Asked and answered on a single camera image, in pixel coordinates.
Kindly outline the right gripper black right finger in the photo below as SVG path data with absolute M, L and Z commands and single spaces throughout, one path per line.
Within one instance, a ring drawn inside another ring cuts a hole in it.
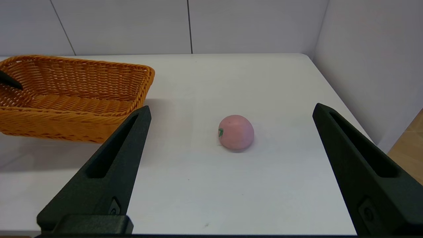
M 333 108 L 312 116 L 356 233 L 421 238 L 422 185 Z

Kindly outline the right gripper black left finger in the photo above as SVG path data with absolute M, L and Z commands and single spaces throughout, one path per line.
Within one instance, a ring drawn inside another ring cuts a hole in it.
M 144 106 L 131 113 L 37 215 L 43 235 L 126 235 L 127 215 L 151 123 Z

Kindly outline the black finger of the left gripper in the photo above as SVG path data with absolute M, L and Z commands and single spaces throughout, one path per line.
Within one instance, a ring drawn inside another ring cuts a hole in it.
M 3 71 L 0 71 L 0 83 L 10 86 L 12 88 L 16 88 L 18 90 L 23 90 L 23 86 L 21 83 L 19 83 L 17 80 L 15 80 Z

